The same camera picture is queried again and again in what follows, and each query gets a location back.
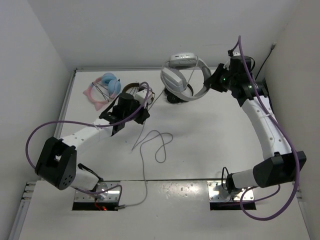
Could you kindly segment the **white grey over-ear headphones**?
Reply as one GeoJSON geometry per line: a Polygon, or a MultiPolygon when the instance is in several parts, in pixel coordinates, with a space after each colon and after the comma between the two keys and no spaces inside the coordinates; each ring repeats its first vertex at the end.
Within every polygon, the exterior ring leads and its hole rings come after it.
{"type": "Polygon", "coordinates": [[[187,102],[198,100],[204,97],[210,90],[205,85],[194,96],[184,94],[189,81],[181,73],[181,70],[200,68],[203,79],[208,79],[212,74],[208,65],[196,54],[192,52],[181,52],[170,56],[160,72],[160,79],[164,87],[179,99],[187,102]]]}

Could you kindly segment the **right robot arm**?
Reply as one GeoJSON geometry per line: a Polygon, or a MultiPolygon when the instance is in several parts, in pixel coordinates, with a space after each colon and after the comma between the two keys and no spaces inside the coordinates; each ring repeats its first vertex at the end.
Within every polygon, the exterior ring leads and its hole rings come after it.
{"type": "Polygon", "coordinates": [[[288,141],[277,127],[265,86],[250,80],[245,67],[250,68],[249,56],[232,56],[229,67],[220,63],[205,85],[218,92],[230,91],[248,116],[261,145],[263,161],[252,169],[229,173],[224,187],[229,193],[247,187],[266,188],[296,180],[296,167],[302,168],[307,157],[303,151],[293,154],[288,141]]]}

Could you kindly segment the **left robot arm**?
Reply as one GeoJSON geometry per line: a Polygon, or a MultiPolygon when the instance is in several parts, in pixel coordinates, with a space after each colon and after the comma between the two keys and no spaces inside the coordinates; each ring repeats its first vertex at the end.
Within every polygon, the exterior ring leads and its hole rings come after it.
{"type": "Polygon", "coordinates": [[[114,136],[127,122],[143,124],[150,116],[147,109],[150,97],[148,90],[135,95],[120,93],[117,105],[105,109],[93,123],[84,123],[84,128],[60,139],[50,137],[44,143],[35,173],[59,190],[71,187],[93,194],[100,178],[77,162],[78,155],[114,136]]]}

